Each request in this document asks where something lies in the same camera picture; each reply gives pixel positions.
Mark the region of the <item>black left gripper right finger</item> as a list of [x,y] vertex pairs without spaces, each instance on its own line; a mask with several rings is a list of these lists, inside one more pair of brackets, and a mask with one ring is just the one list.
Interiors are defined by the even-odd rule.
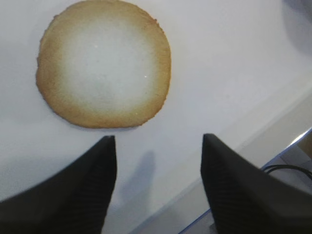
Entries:
[[312,196],[204,134],[201,178],[219,234],[310,234]]

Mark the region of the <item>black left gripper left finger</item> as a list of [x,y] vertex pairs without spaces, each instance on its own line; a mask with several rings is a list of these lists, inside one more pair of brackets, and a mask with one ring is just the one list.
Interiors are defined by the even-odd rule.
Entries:
[[2,234],[99,234],[117,179],[114,136],[66,168],[0,203]]

